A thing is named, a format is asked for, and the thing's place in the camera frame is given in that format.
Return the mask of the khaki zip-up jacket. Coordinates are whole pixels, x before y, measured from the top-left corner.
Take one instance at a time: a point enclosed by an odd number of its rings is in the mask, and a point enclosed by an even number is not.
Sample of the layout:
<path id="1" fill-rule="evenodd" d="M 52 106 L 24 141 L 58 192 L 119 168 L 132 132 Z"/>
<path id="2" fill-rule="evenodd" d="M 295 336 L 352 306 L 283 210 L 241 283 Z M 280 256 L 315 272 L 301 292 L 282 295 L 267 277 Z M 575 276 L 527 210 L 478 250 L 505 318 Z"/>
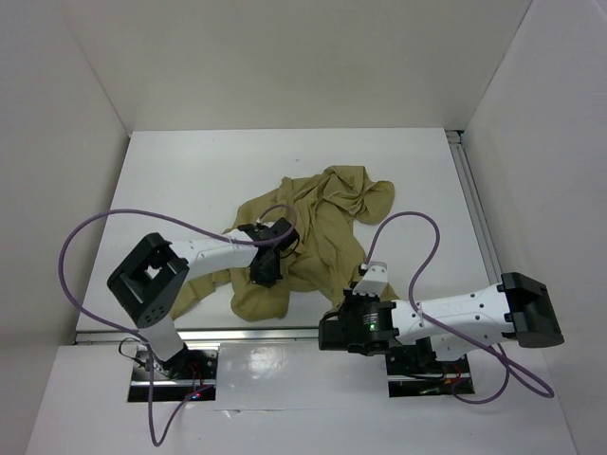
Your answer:
<path id="1" fill-rule="evenodd" d="M 300 242 L 281 264 L 282 279 L 270 288 L 255 284 L 247 270 L 233 268 L 187 281 L 171 311 L 173 319 L 189 312 L 230 284 L 232 313 L 245 321 L 282 319 L 293 292 L 320 292 L 339 307 L 342 291 L 358 276 L 365 251 L 354 235 L 354 224 L 377 225 L 395 201 L 395 186 L 373 181 L 362 166 L 331 166 L 309 177 L 285 177 L 273 191 L 242 204 L 233 224 L 239 227 L 257 219 L 275 221 L 296 213 Z"/>

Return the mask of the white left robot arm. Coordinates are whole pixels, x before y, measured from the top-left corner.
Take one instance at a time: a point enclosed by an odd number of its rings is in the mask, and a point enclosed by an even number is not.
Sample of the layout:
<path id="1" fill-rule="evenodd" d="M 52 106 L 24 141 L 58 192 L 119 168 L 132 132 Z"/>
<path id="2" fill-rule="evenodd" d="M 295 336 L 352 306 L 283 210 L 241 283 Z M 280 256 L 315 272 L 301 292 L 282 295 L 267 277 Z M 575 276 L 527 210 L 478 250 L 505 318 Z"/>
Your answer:
<path id="1" fill-rule="evenodd" d="M 249 273 L 270 288 L 283 279 L 282 254 L 300 236 L 285 218 L 245 224 L 225 234 L 226 241 L 202 238 L 172 243 L 154 232 L 143 237 L 107 280 L 107 287 L 152 348 L 155 369 L 180 376 L 195 362 L 170 317 L 182 285 L 232 268 Z"/>

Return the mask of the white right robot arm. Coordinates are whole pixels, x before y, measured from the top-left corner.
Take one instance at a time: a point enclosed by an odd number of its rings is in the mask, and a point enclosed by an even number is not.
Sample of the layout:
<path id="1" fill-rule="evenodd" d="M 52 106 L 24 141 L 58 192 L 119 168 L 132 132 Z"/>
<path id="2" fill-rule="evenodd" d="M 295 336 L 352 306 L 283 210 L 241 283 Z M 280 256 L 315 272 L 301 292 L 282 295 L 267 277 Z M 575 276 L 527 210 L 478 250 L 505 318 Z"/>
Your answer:
<path id="1" fill-rule="evenodd" d="M 365 356 L 410 349 L 418 368 L 436 371 L 477 350 L 515 341 L 522 348 L 562 345 L 564 336 L 546 286 L 520 273 L 468 294 L 410 304 L 388 300 L 384 263 L 361 269 L 340 308 L 319 323 L 319 348 Z"/>

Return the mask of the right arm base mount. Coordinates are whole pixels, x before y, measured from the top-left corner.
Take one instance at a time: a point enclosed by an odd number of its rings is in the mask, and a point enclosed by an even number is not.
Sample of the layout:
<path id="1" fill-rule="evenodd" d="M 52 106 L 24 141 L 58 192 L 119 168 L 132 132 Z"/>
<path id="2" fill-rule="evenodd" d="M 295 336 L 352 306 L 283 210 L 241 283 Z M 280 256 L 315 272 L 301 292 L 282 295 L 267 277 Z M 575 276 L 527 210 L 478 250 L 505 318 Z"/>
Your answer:
<path id="1" fill-rule="evenodd" d="M 392 348 L 385 355 L 390 398 L 475 394 L 470 364 L 466 355 L 453 361 L 438 361 L 430 342 Z"/>

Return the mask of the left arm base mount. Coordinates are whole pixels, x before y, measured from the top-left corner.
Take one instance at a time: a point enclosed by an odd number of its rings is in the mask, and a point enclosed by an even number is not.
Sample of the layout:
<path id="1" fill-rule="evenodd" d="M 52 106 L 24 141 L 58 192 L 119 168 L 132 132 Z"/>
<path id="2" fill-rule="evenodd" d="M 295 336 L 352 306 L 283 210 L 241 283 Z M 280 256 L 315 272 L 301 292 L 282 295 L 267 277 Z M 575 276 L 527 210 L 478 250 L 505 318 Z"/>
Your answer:
<path id="1" fill-rule="evenodd" d="M 154 369 L 153 401 L 180 402 L 191 393 L 193 402 L 214 401 L 219 360 L 218 343 L 194 343 L 188 346 L 189 357 L 177 365 L 165 368 L 154 360 L 150 363 L 146 348 L 134 337 L 124 338 L 118 353 L 132 362 L 127 401 L 144 403 L 148 400 L 150 366 Z"/>

